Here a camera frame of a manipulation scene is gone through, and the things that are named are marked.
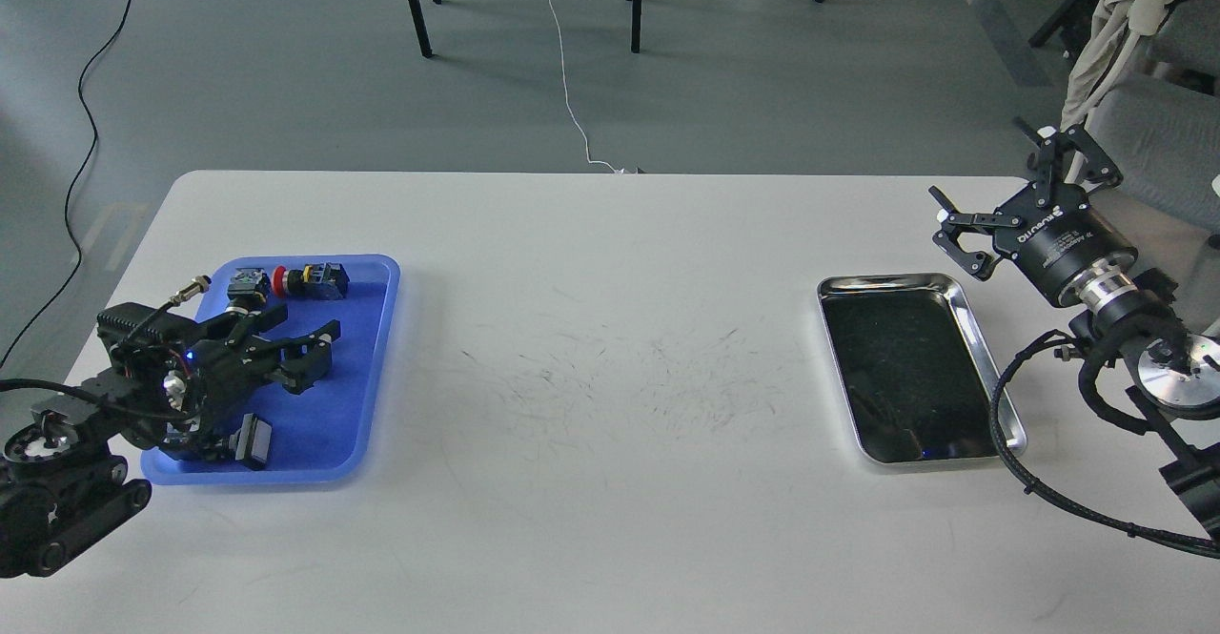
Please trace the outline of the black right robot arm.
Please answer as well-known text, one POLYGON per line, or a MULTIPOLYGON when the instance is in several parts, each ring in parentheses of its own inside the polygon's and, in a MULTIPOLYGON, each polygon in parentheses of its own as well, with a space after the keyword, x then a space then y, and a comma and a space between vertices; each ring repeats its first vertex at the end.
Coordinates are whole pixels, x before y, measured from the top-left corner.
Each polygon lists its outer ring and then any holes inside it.
POLYGON ((1132 276, 1137 249, 1100 216, 1089 196, 1122 182, 1118 165, 1085 126, 1027 129, 1036 143, 1026 187, 989 213, 960 212, 938 188, 938 248, 977 279, 1006 258, 1055 308, 1082 305, 1068 333, 1035 338, 989 390, 989 436, 1006 469, 1033 494, 1080 518, 1128 536, 1207 558, 1218 557, 1218 446, 1196 447, 1176 419, 1218 418, 1218 341, 1193 333, 1172 312, 1176 283, 1160 269, 1132 276), (1102 515, 1028 472, 1000 436, 998 405, 1025 361, 1046 349, 1080 358, 1077 386, 1099 419, 1136 435, 1157 434, 1172 454, 1161 478, 1207 530, 1197 538, 1102 515))

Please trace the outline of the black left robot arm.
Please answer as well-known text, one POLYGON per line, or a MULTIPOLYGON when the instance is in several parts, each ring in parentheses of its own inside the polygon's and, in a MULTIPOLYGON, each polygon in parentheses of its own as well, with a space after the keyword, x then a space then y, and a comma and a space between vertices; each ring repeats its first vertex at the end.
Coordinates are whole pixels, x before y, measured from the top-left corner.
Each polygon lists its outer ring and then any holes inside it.
POLYGON ((304 337, 264 337, 285 317, 284 305, 231 307, 201 322, 113 305, 98 316, 109 369, 78 386, 2 380, 6 391, 50 393, 2 446, 2 577, 52 575, 146 507, 152 486, 128 479, 113 436, 173 458, 264 469, 271 423, 244 415, 231 426, 232 416, 270 383, 293 395, 314 386, 342 335, 331 319, 304 337))

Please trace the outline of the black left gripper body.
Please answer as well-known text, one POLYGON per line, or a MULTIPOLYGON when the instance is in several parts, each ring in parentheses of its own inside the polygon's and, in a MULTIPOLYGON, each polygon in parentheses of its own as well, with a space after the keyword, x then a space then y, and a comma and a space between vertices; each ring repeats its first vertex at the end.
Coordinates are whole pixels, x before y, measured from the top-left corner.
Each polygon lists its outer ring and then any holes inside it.
POLYGON ((199 426, 221 426, 235 416, 274 371, 274 347, 268 339, 248 337, 240 343, 203 339, 187 355, 192 365, 185 413, 199 426))

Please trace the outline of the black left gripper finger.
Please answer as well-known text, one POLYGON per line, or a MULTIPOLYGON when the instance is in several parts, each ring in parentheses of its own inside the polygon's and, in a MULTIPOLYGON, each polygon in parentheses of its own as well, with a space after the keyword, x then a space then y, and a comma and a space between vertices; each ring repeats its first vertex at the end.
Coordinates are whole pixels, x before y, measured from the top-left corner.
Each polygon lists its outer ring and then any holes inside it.
POLYGON ((285 347, 288 343, 284 338, 266 339, 260 334, 282 324, 288 317, 288 305, 268 305, 262 311, 237 312, 235 308, 227 308, 224 313, 210 317, 201 322, 201 339, 195 344, 196 355, 216 352, 217 349, 228 349, 231 352, 268 351, 268 349, 285 347))
POLYGON ((340 337, 340 321, 329 319, 305 337, 271 339, 262 347, 262 380, 278 383, 294 396, 301 395, 327 376, 333 365, 332 344, 340 337))

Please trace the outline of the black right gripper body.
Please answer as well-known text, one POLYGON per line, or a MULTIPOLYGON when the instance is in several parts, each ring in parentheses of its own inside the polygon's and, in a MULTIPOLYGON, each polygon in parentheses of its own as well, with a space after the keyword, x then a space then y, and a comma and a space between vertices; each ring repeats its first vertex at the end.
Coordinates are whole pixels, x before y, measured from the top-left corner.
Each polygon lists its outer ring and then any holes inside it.
POLYGON ((994 230, 992 241, 997 254, 1015 257, 1017 269, 1048 304, 1055 308, 1080 304, 1071 280, 1089 265, 1107 261, 1121 269, 1135 265, 1136 248, 1094 212, 1085 188, 1055 187, 1048 207, 1038 208, 1042 199, 1043 188, 1028 185, 1003 202, 996 215, 1017 224, 994 230))

